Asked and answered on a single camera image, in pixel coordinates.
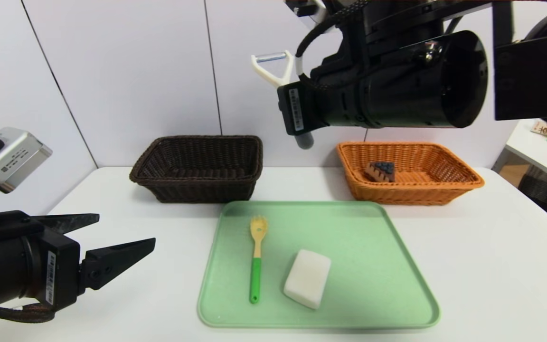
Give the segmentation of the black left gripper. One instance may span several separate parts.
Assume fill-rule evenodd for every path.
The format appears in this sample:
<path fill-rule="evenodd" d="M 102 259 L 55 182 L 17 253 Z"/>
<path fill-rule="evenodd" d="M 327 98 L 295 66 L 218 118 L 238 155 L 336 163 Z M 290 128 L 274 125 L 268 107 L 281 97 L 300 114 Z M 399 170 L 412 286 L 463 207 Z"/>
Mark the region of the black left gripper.
<path fill-rule="evenodd" d="M 155 249 L 156 238 L 101 247 L 85 253 L 65 236 L 99 222 L 96 213 L 32 216 L 42 225 L 0 225 L 0 305 L 18 297 L 57 311 L 87 288 L 100 290 Z"/>

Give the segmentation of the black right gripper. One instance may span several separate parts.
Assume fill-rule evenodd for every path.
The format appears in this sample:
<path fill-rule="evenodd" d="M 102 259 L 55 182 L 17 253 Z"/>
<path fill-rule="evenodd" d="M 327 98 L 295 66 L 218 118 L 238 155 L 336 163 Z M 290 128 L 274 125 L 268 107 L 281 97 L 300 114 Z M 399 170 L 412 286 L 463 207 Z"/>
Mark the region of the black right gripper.
<path fill-rule="evenodd" d="M 286 132 L 298 136 L 328 126 L 356 126 L 339 90 L 317 90 L 303 82 L 278 87 L 278 106 Z"/>

